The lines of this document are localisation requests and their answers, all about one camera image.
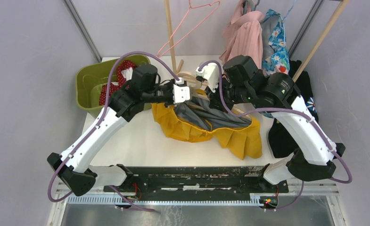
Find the yellow skirt grey lining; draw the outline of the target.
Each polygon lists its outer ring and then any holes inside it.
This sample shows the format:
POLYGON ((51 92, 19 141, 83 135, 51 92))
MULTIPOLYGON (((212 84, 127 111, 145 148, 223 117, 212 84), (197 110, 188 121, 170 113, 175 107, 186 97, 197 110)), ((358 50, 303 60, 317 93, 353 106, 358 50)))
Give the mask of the yellow skirt grey lining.
POLYGON ((222 148, 239 159, 260 158, 263 154, 260 122, 253 116, 234 117, 209 106, 205 94, 198 91, 191 101, 165 106, 152 104, 152 114, 166 137, 199 143, 216 138, 222 148))

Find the wooden hanger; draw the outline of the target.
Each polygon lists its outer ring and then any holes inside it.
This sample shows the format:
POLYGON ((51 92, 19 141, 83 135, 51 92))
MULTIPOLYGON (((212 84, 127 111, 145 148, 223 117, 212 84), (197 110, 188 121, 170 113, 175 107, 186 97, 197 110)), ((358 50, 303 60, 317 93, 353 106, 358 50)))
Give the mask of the wooden hanger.
POLYGON ((174 104, 174 112, 180 118, 199 127, 207 127, 211 123, 213 127, 246 127, 253 122, 252 117, 244 116, 237 118, 230 113, 213 109, 209 106, 210 99, 202 91, 207 87, 206 81, 198 81, 190 72, 181 71, 177 74, 183 78, 191 89, 191 100, 184 103, 174 104))

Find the red polka dot skirt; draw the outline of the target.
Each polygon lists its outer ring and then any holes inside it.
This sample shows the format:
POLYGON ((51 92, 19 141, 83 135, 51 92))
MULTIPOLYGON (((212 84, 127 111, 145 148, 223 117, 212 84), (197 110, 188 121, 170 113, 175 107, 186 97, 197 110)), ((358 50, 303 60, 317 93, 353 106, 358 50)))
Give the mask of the red polka dot skirt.
MULTIPOLYGON (((137 68, 137 65, 131 60, 124 60, 121 64, 116 68, 116 75, 117 78, 112 80, 110 83, 110 88, 108 92, 108 96, 110 97, 115 91, 118 91, 127 80, 132 78, 133 70, 137 68)), ((99 97, 99 105, 104 105, 106 102, 107 96, 107 85, 102 86, 101 94, 99 97)))

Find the pink garment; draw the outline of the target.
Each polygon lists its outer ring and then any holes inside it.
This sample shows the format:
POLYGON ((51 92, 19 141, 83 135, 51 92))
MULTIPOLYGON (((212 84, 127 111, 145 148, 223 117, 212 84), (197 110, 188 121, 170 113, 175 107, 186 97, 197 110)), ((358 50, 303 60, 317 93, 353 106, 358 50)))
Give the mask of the pink garment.
POLYGON ((250 6, 247 6, 247 12, 243 13, 244 3, 244 0, 237 3, 231 20, 224 29, 225 50, 219 59, 224 64, 239 55, 249 56, 257 68, 261 69, 263 41, 260 23, 264 14, 258 10, 252 11, 250 6))

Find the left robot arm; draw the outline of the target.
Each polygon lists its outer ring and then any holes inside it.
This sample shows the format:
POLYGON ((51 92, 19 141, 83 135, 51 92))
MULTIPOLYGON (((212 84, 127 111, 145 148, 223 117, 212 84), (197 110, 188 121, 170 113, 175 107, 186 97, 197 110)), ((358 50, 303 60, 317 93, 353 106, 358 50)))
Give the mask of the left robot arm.
POLYGON ((146 103, 174 103, 177 80, 161 81, 151 64, 134 69, 132 78, 113 92, 92 125, 61 154, 51 153, 47 162, 76 196, 95 186, 120 186, 128 177, 121 165, 92 166, 90 163, 106 142, 138 113, 146 103))

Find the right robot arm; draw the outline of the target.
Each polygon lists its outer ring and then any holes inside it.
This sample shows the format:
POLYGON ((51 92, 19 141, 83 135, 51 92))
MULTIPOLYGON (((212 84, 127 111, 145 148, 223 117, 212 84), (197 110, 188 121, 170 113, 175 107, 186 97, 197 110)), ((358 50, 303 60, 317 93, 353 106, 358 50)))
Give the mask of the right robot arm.
POLYGON ((298 148, 291 156, 264 167, 261 177, 271 185, 297 178, 302 181, 334 180, 343 148, 325 134, 310 114, 300 90, 284 73, 265 77, 250 56, 239 55, 224 65, 211 60, 196 73, 207 81, 208 97, 219 99, 232 113, 233 104, 251 103, 255 112, 266 112, 284 126, 298 148))

